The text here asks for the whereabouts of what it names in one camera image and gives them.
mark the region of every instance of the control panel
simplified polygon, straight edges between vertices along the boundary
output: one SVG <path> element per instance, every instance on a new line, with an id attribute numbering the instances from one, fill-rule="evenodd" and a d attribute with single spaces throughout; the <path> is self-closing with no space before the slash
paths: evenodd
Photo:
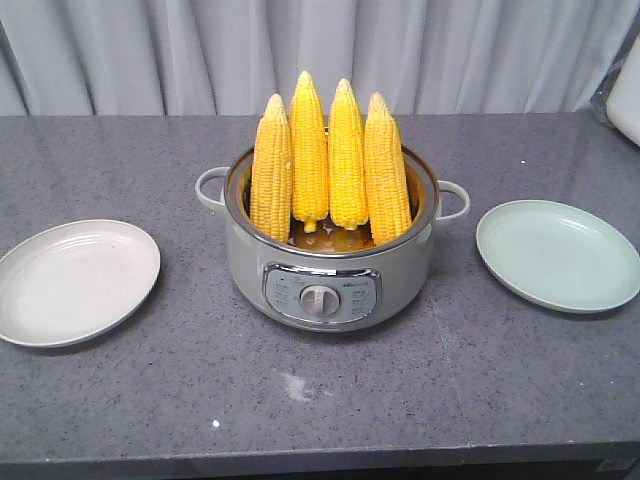
<path id="1" fill-rule="evenodd" d="M 263 295 L 277 312 L 315 323 L 346 323 L 369 315 L 380 274 L 373 269 L 330 270 L 269 264 Z"/>

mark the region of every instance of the light green plate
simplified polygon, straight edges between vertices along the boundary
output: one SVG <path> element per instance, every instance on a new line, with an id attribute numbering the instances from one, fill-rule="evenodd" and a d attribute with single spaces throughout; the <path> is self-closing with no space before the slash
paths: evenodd
<path id="1" fill-rule="evenodd" d="M 478 223 L 476 242 L 502 284 L 554 310 L 602 312 L 640 291 L 640 257 L 633 245 L 605 221 L 569 205 L 498 205 Z"/>

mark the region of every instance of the yellow corn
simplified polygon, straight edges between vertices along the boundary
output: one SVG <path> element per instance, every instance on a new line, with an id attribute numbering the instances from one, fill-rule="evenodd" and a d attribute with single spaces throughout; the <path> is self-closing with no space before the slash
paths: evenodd
<path id="1" fill-rule="evenodd" d="M 364 127 L 364 165 L 371 234 L 382 245 L 409 228 L 411 211 L 400 131 L 378 92 Z"/>
<path id="2" fill-rule="evenodd" d="M 304 231 L 315 232 L 316 222 L 329 213 L 327 139 L 322 103 L 313 78 L 302 72 L 289 113 L 293 144 L 293 216 Z"/>
<path id="3" fill-rule="evenodd" d="M 355 230 L 367 223 L 364 136 L 351 84 L 342 79 L 329 115 L 329 210 L 333 223 Z"/>
<path id="4" fill-rule="evenodd" d="M 251 169 L 250 217 L 280 242 L 289 239 L 293 179 L 291 132 L 282 97 L 274 94 L 258 124 Z"/>

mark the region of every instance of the cooking liquid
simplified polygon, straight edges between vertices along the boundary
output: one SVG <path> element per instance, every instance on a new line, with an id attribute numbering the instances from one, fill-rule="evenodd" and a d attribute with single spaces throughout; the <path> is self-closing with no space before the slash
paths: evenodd
<path id="1" fill-rule="evenodd" d="M 312 233 L 305 233 L 304 223 L 292 219 L 289 244 L 320 253 L 357 252 L 375 246 L 368 222 L 356 230 L 346 230 L 336 226 L 329 217 L 318 222 Z"/>

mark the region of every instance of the control dial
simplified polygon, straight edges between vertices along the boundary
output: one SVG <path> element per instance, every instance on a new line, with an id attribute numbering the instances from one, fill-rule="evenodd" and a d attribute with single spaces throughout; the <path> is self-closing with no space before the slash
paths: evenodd
<path id="1" fill-rule="evenodd" d="M 326 317 L 340 307 L 340 295 L 326 285 L 310 285 L 302 290 L 300 305 L 310 315 Z"/>

